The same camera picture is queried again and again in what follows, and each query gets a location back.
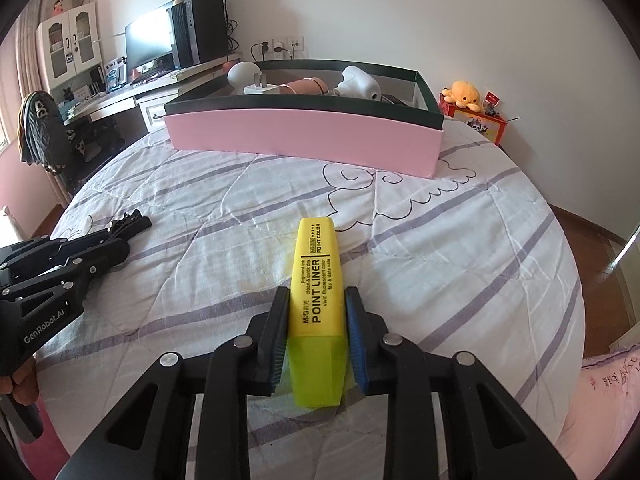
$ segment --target white desk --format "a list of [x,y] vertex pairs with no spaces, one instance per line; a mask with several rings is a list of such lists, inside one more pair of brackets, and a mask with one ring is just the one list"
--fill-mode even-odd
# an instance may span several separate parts
[[222,64],[239,60],[242,53],[214,59],[200,65],[174,70],[148,83],[126,86],[78,105],[65,126],[87,118],[90,122],[140,106],[149,132],[164,127],[164,104],[223,74]]

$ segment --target computer monitor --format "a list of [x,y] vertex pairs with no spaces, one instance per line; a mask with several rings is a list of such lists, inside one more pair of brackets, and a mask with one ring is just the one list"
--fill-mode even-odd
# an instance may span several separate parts
[[146,63],[172,53],[169,2],[143,14],[125,28],[127,74]]

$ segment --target human hand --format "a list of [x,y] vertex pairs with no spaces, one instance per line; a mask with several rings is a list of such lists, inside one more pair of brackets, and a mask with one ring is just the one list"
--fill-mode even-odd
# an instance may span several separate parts
[[11,377],[0,377],[0,394],[13,394],[15,402],[23,406],[29,406],[38,400],[35,364],[36,359],[29,357]]

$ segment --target highlighter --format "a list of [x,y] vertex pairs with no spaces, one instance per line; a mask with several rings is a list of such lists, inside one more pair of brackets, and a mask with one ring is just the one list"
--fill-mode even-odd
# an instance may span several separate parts
[[297,405],[322,408],[340,404],[348,349],[334,223],[330,218],[303,218],[291,276],[287,334]]

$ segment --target orange plush toy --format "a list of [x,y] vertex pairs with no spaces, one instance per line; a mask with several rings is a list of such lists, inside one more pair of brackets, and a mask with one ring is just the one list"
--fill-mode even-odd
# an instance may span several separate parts
[[445,88],[442,95],[447,103],[455,103],[458,108],[469,108],[472,112],[482,113],[480,94],[476,87],[467,81],[456,81],[451,85],[451,90]]

